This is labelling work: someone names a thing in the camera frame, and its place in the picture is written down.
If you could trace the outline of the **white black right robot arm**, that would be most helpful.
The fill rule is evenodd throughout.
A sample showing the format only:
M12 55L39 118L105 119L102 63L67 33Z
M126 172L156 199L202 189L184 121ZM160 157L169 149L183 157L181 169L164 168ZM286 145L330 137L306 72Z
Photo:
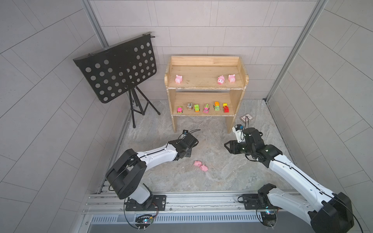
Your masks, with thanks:
M273 227L277 221L275 208L281 208L309 224L316 233L346 233L357 218L352 202L344 193L335 193L296 167L274 145L266 145L263 133L256 128L238 124L232 128L236 140L225 143L231 154L243 154L251 162L259 162L274 171L294 187L302 199L294 197L268 183L258 190L256 198L243 196L243 201L257 202L256 214L261 212L261 224Z

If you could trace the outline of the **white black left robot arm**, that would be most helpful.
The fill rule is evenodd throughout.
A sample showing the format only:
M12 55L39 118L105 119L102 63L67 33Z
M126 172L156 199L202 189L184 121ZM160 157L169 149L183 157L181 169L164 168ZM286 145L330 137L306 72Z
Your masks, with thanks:
M153 202L153 193L140 183L144 173L163 163L191 157L192 148L198 143L198 139L187 132L153 150L136 152L128 149L107 171L105 177L109 187L120 200L130 198L141 208L149 208Z

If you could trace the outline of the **red yellow toy truck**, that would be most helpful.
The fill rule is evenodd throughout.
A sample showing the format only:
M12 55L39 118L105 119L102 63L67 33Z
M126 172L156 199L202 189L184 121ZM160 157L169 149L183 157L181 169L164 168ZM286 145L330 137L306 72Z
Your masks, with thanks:
M224 113L229 113L229 107L227 103L223 103L223 112Z

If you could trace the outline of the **pink toy pig top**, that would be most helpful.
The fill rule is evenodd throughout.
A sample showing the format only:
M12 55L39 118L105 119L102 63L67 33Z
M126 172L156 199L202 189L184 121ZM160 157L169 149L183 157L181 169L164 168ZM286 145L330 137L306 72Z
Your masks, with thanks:
M175 82L176 82L177 84L181 84L182 81L183 81L183 77L182 77L181 75L176 75L176 76L175 76Z

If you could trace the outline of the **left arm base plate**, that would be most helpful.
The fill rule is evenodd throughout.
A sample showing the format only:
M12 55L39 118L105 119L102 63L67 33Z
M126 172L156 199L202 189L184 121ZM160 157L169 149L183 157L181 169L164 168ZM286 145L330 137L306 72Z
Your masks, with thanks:
M140 204L134 199L128 198L125 203L125 211L164 211L166 195L151 195L144 203Z

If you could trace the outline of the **pink green block toy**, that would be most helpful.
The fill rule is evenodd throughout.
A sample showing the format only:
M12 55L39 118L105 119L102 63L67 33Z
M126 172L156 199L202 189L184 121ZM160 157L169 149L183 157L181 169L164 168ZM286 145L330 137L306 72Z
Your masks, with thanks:
M209 113L209 104L208 104L208 103L205 104L204 109L203 109L203 112L206 113L206 114Z

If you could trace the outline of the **orange green mixer truck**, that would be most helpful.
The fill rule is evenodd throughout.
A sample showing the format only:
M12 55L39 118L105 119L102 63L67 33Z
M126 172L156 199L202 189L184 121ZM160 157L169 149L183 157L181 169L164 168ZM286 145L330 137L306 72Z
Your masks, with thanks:
M219 102L214 102L214 110L219 111L220 110L220 103Z

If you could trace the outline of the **pink green toy car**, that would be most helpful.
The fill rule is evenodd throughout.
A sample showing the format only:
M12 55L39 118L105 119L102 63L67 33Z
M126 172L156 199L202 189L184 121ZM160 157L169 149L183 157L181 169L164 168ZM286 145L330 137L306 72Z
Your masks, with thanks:
M178 114L182 114L182 113L183 113L183 109L182 109L181 106L178 107L178 109L177 109L177 113L178 113Z

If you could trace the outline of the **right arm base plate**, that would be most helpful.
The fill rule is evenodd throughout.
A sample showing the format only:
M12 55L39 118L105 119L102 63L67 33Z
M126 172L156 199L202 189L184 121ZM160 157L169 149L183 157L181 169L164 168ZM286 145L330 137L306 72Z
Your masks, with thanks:
M264 194L242 194L238 197L238 202L244 205L245 210L279 210L280 208L270 203Z

